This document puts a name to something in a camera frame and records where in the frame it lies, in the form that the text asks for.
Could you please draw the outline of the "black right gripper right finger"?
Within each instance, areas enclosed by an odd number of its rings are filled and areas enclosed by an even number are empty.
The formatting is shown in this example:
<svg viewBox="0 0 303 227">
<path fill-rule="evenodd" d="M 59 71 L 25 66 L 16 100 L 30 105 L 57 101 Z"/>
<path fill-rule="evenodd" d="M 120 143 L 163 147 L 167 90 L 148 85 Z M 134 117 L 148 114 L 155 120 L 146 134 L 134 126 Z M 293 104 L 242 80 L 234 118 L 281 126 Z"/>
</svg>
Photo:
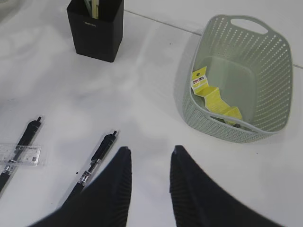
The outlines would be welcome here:
<svg viewBox="0 0 303 227">
<path fill-rule="evenodd" d="M 170 160 L 169 192 L 178 227 L 277 227 L 220 187 L 182 145 Z"/>
</svg>

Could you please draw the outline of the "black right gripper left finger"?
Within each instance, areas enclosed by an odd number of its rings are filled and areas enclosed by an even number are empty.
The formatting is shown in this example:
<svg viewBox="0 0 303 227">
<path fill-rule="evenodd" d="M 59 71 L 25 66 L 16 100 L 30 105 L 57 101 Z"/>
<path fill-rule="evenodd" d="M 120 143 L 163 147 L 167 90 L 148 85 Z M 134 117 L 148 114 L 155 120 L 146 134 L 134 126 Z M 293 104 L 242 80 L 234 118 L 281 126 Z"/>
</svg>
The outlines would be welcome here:
<svg viewBox="0 0 303 227">
<path fill-rule="evenodd" d="M 125 227 L 132 193 L 131 150 L 120 147 L 106 168 L 79 195 L 35 227 Z"/>
</svg>

